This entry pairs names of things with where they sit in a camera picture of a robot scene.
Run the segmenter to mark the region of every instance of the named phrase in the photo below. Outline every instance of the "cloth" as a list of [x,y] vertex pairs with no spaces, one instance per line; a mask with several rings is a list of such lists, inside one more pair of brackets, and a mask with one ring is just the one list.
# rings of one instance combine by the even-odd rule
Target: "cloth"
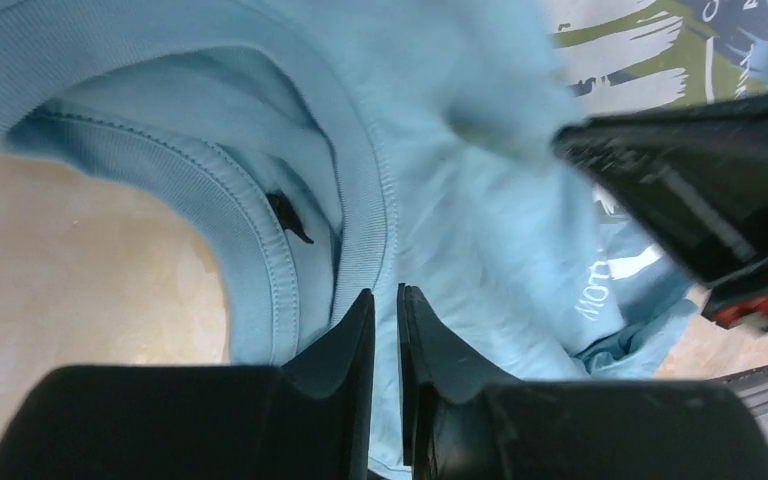
[[768,0],[542,4],[588,113],[696,105],[768,89]]
[[[683,5],[614,4],[576,17],[604,28],[555,35],[578,86],[525,0],[0,0],[0,151],[146,190],[198,228],[223,273],[235,363],[285,363],[372,288],[370,468],[406,479],[399,282],[524,379],[649,376],[695,312],[688,278],[550,153],[582,106],[599,111],[590,78],[610,92],[603,110],[670,103],[654,87],[611,97],[617,78],[638,86],[655,68],[633,56],[602,44],[592,70],[577,63],[573,47],[637,45],[635,15],[653,17],[653,41],[675,34],[659,5]],[[605,12],[616,18],[598,23]],[[768,82],[756,65],[752,81]],[[514,139],[517,158],[458,125]]]

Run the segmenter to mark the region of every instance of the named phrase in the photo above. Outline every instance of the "white lettering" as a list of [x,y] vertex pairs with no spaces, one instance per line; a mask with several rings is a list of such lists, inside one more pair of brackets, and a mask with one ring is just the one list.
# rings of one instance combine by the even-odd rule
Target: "white lettering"
[[720,0],[709,0],[709,2],[705,4],[705,9],[702,10],[702,20],[704,20],[705,23],[710,22],[717,16],[717,12],[719,11]]
[[611,291],[605,285],[601,285],[610,280],[611,267],[608,262],[600,260],[593,262],[589,267],[590,276],[587,278],[587,286],[581,292],[581,298],[578,299],[578,305],[575,309],[582,317],[595,322],[599,318],[599,312],[605,306],[605,300],[610,296]]
[[734,91],[734,98],[741,98],[746,95],[748,88],[746,82],[749,80],[749,73],[752,72],[752,52],[754,51],[755,44],[752,43],[749,45],[749,51],[746,53],[746,56],[740,61],[742,70],[740,72],[740,79],[737,81],[737,89]]
[[[664,17],[636,28],[561,48],[567,60],[567,81],[576,83],[588,78],[606,77],[657,57],[673,46],[682,32],[682,22],[679,16]],[[622,52],[622,55],[605,55],[605,52]],[[632,95],[639,97],[640,92]]]
[[[578,303],[581,303],[582,305],[586,304],[584,300],[579,300]],[[578,310],[578,313],[581,314],[582,317],[590,320],[591,322],[596,321],[596,317],[599,316],[599,310],[596,310],[595,308],[588,307],[585,305],[584,307],[576,306],[576,310]]]
[[596,262],[590,266],[590,278],[587,279],[587,283],[594,285],[597,279],[611,278],[611,268],[608,266],[608,262]]
[[[674,68],[617,85],[599,85],[597,82],[590,93],[578,99],[590,115],[648,110],[663,107],[682,98],[685,95],[686,79],[687,74],[683,68]],[[640,92],[646,92],[646,95],[641,95]],[[599,189],[596,192],[596,200],[602,203],[605,213],[613,215],[617,206],[616,200]]]
[[590,285],[584,289],[584,296],[591,302],[604,302],[608,298],[608,288],[602,285]]

